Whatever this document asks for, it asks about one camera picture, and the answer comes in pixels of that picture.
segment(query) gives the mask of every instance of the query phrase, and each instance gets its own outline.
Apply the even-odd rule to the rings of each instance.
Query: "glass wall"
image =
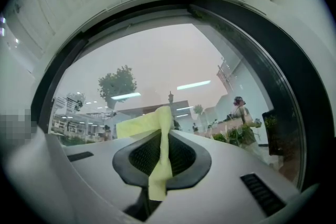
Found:
[[[198,22],[140,31],[77,60],[55,93],[49,132],[65,146],[111,141],[118,123],[168,105],[174,129],[239,146],[296,184],[301,134],[280,119],[237,48],[253,42],[243,41],[237,29],[225,35]],[[283,88],[281,77],[273,76]],[[295,117],[294,107],[287,110]]]

